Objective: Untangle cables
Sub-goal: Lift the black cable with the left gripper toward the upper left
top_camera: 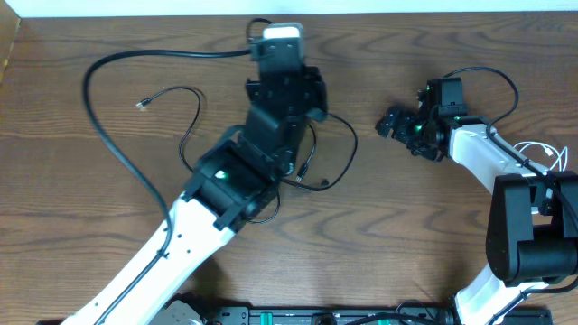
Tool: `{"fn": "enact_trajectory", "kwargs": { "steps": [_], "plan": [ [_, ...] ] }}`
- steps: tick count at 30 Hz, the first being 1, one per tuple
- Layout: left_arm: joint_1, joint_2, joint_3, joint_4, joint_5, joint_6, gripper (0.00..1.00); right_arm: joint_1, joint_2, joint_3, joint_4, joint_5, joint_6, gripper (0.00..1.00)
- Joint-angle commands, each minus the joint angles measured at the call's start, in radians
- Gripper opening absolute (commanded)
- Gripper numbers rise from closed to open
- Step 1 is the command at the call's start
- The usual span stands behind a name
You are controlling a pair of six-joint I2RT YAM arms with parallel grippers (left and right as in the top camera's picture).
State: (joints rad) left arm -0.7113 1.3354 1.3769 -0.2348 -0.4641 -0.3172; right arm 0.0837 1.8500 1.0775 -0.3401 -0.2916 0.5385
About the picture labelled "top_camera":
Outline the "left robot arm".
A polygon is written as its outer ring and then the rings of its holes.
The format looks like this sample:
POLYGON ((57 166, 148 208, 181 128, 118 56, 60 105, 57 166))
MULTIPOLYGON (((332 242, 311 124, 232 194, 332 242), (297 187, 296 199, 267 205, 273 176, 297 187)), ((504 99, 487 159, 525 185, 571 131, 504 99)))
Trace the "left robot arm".
POLYGON ((198 160, 182 193, 159 203, 163 223, 109 285, 66 324, 147 324, 189 276, 275 198, 294 172, 312 119, 327 112, 319 70, 304 63, 298 39, 261 39, 247 54, 257 81, 250 109, 198 160))

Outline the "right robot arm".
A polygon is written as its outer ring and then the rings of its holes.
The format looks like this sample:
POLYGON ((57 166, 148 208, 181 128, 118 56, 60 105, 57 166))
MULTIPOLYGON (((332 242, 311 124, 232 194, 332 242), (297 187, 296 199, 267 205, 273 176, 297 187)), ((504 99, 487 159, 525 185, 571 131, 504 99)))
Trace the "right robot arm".
POLYGON ((390 107, 376 130, 413 156, 448 158, 490 193, 487 263, 452 298, 447 324, 500 324, 534 294, 576 289, 577 175, 553 172, 507 143, 483 116, 469 114, 459 78, 431 79, 416 111, 390 107))

